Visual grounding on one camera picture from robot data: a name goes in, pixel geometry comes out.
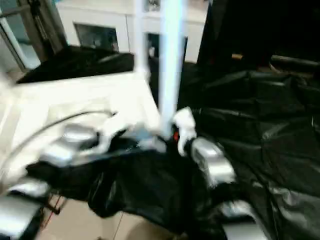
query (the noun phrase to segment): black plastic bag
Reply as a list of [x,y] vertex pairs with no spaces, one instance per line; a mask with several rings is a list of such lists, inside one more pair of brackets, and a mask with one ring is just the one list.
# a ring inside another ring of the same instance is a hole
[[190,239],[225,240],[206,180],[176,144],[166,152],[139,149],[132,139],[115,138],[109,154],[90,164],[58,168],[47,162],[27,167],[28,175],[47,181],[59,194],[88,202],[100,217],[118,211],[142,216]]

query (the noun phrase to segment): red cable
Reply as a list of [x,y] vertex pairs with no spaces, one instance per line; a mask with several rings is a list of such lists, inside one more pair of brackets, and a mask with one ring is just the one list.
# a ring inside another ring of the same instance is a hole
[[[55,205],[54,205],[54,208],[55,208],[55,209],[57,208],[57,205],[58,205],[58,203],[59,203],[60,198],[61,198],[61,196],[59,196],[59,197],[58,197],[58,200],[56,201],[56,203],[55,203]],[[43,230],[43,229],[45,229],[45,228],[47,227],[47,225],[48,225],[48,223],[49,223],[49,221],[50,221],[50,219],[51,219],[51,217],[52,217],[53,213],[54,213],[54,212],[53,212],[53,211],[51,211],[51,213],[50,213],[50,215],[49,215],[49,217],[48,217],[48,220],[45,222],[45,224],[44,224],[44,226],[43,226],[42,230]]]

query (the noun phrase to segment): white cabinet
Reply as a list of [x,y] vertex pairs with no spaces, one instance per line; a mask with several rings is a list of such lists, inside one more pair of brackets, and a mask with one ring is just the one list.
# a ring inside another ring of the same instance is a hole
[[[134,49],[134,16],[127,16],[127,31],[130,45],[130,52],[135,53]],[[147,34],[161,34],[161,20],[159,18],[145,17],[143,21],[143,29]],[[196,62],[199,55],[204,24],[185,22],[185,57],[187,62]]]
[[[196,62],[205,26],[208,1],[188,0],[185,58]],[[61,0],[56,4],[70,45],[134,53],[134,0]],[[159,45],[161,13],[144,15],[144,31]]]
[[125,15],[73,7],[58,7],[58,12],[69,45],[105,48],[104,43],[116,41],[119,52],[130,51]]

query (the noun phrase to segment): tile floor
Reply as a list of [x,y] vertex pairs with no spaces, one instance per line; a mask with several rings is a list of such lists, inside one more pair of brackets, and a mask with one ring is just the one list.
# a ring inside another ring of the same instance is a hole
[[142,217],[118,212],[102,219],[87,203],[68,200],[60,215],[52,215],[36,240],[170,240],[173,237]]

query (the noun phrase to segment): wire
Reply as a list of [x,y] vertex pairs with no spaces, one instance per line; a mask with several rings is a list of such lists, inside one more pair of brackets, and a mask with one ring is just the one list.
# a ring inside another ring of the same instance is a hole
[[[59,201],[60,201],[60,198],[61,198],[61,196],[59,196],[59,198],[58,198],[57,201],[55,202],[55,205],[54,205],[54,208],[55,208],[55,209],[56,209],[57,206],[58,206],[58,203],[59,203]],[[43,230],[47,227],[47,225],[48,225],[48,223],[50,222],[50,219],[51,219],[51,217],[52,217],[53,214],[54,214],[54,212],[51,211],[51,212],[50,212],[50,215],[49,215],[48,219],[45,221],[45,224],[43,225],[41,231],[43,231]]]
[[108,116],[112,116],[112,113],[109,111],[83,111],[83,112],[79,112],[76,114],[72,114],[69,115],[67,117],[64,117],[62,119],[59,119],[57,121],[54,121],[46,126],[43,126],[42,128],[40,128],[38,131],[36,131],[35,133],[33,133],[31,136],[27,137],[22,143],[20,143],[13,151],[11,151],[11,153],[9,154],[9,156],[3,161],[3,165],[2,165],[2,169],[0,172],[0,180],[2,178],[4,178],[6,176],[7,171],[7,164],[10,162],[10,160],[12,158],[14,158],[18,153],[21,152],[21,150],[27,145],[29,144],[32,140],[34,140],[36,137],[38,137],[41,133],[43,133],[44,131],[60,124],[63,123],[67,120],[79,117],[79,116],[83,116],[83,115],[89,115],[89,114],[105,114]]

